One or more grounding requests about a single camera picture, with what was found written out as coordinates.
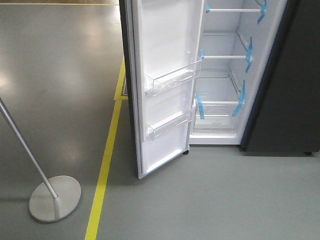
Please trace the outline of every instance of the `round lamp base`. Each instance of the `round lamp base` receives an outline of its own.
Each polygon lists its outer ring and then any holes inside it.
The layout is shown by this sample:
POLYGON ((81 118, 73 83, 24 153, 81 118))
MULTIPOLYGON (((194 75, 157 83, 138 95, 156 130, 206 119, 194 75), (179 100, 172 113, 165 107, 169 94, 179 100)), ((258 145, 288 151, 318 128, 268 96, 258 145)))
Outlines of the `round lamp base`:
POLYGON ((70 176, 54 176, 49 179, 58 197, 54 199, 44 183, 32 193, 29 210, 34 218, 41 222, 53 223, 64 219, 77 207, 81 187, 77 180, 70 176))

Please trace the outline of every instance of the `refrigerator shelf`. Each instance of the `refrigerator shelf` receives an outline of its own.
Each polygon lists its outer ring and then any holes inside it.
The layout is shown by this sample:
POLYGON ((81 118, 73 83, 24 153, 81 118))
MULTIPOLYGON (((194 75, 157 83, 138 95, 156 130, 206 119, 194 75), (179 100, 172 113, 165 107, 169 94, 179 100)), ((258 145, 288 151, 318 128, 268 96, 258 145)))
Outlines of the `refrigerator shelf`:
POLYGON ((207 5, 205 8, 206 13, 260 13, 262 11, 263 4, 260 4, 256 0, 250 0, 255 3, 253 8, 234 8, 231 7, 228 2, 220 2, 219 4, 207 5))
POLYGON ((196 62, 155 78, 145 74, 145 91, 152 96, 156 96, 193 80, 200 74, 201 62, 202 59, 198 57, 196 62))
POLYGON ((182 124, 188 124, 192 121, 195 108, 192 108, 189 112, 184 114, 175 114, 168 119, 164 119, 153 125, 147 125, 147 137, 151 140, 155 140, 162 135, 165 135, 170 130, 182 124))
POLYGON ((250 44, 237 32, 204 32, 201 45, 201 58, 208 60, 245 60, 250 48, 250 44))

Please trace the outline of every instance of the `refrigerator door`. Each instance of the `refrigerator door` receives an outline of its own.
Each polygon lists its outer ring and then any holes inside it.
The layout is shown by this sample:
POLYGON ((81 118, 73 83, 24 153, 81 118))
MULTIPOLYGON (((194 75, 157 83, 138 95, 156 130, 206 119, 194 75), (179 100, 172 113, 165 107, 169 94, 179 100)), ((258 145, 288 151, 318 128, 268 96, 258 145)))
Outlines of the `refrigerator door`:
POLYGON ((204 0, 120 1, 141 179, 189 149, 204 0))
POLYGON ((241 146, 248 152, 320 149, 320 1, 288 1, 241 146))

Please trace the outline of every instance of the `silver metal pole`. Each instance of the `silver metal pole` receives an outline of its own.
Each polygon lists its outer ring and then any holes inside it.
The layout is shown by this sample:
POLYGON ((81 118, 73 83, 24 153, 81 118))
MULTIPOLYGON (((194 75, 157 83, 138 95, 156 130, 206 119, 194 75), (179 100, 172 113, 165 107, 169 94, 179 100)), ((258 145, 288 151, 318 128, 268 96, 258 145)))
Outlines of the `silver metal pole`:
POLYGON ((2 101, 1 97, 0 97, 0 111, 1 111, 2 115, 4 116, 5 120, 7 121, 7 123, 10 125, 10 127, 13 130, 14 134, 19 139, 19 141, 22 144, 24 150, 28 153, 28 155, 31 158, 31 160, 32 160, 33 164, 35 165, 36 169, 39 171, 39 173, 40 173, 40 175, 41 175, 41 177, 43 179, 43 182, 46 185, 46 187, 48 188, 48 190, 51 193, 52 197, 54 199, 58 198, 58 195, 57 195, 56 191, 52 187, 51 183, 49 182, 48 178, 46 177, 46 175, 44 174, 42 169, 40 168, 38 162, 36 161, 35 156, 33 155, 33 153, 31 152, 30 148, 28 147, 26 141, 22 137, 17 125, 15 124, 14 120, 12 119, 12 117, 11 117, 9 111, 7 110, 4 102, 2 101))

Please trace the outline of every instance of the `dark refrigerator door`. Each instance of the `dark refrigerator door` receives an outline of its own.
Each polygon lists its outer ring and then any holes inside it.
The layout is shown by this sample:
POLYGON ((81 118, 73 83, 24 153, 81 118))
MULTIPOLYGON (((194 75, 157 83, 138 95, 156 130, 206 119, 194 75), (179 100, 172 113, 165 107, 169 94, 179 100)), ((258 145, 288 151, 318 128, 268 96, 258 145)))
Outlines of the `dark refrigerator door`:
POLYGON ((241 147, 320 149, 320 1, 289 0, 241 147))

